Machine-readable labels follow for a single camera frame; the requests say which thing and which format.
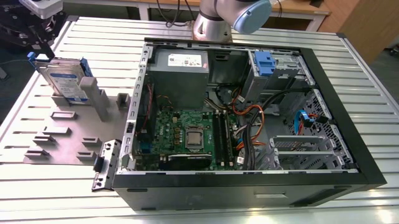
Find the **motherboard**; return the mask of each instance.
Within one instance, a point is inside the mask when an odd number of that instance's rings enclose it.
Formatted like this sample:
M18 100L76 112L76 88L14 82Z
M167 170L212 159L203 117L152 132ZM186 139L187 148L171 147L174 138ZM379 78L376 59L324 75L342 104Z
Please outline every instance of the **motherboard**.
M227 112L159 110L152 143L140 143L143 170L235 170Z

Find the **power supply label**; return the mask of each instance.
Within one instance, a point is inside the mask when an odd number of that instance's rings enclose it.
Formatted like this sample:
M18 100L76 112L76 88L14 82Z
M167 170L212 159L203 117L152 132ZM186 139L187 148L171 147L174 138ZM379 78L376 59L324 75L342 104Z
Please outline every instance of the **power supply label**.
M170 54L168 66L202 67L200 55Z
M76 101L78 104L87 101L86 92L78 85L79 79L76 75L59 73L51 73L50 75L55 80L59 91L68 100Z

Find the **ram slot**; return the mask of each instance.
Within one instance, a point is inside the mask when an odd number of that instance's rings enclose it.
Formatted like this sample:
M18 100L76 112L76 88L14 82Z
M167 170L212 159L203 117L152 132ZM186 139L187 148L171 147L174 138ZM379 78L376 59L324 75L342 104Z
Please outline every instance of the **ram slot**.
M227 124L224 119L224 114L219 116L219 128L220 128L220 139L222 139L222 148L223 148L223 161L224 165L228 165L230 155L228 155L228 132L227 132Z
M226 116L226 138L227 138L227 148L228 148L228 165L232 166L232 146L231 146L231 132L230 132L230 120L228 120L228 113L224 114Z
M214 114L212 116L212 126L214 126L214 142L215 142L215 157L216 164L222 163L222 145L220 145L220 126L219 126L219 115Z

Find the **table surface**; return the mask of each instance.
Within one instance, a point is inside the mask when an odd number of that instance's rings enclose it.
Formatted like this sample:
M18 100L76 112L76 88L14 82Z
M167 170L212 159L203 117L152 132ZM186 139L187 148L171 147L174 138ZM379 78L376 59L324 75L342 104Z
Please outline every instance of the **table surface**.
M156 3L156 0L124 0L124 1L135 1L135 2L146 2L146 3ZM162 4L178 4L178 0L159 0ZM191 6L199 6L200 0L187 0ZM282 7L284 13L300 13L300 14L323 14L330 15L331 11L324 3L322 3L320 7L314 7L310 5L308 0L282 0ZM279 4L274 4L272 11L279 12L280 6Z
M54 46L58 57L84 56L108 96L132 93L144 37L191 39L190 27L80 17ZM23 164L32 138L55 109L35 73L0 127L0 220L40 223L399 223L399 107L350 44L335 34L232 31L234 42L312 48L388 184L316 208L134 211L115 192L91 192L91 166Z

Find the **gray cable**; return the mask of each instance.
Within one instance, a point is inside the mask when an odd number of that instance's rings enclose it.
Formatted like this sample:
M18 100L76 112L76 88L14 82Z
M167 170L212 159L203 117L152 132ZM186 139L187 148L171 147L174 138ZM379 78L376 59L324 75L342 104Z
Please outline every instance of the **gray cable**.
M4 64L12 63L12 62L27 62L27 61L28 61L27 59L16 59L16 60L11 60L8 62L3 62L3 63L0 63L0 65L4 65Z

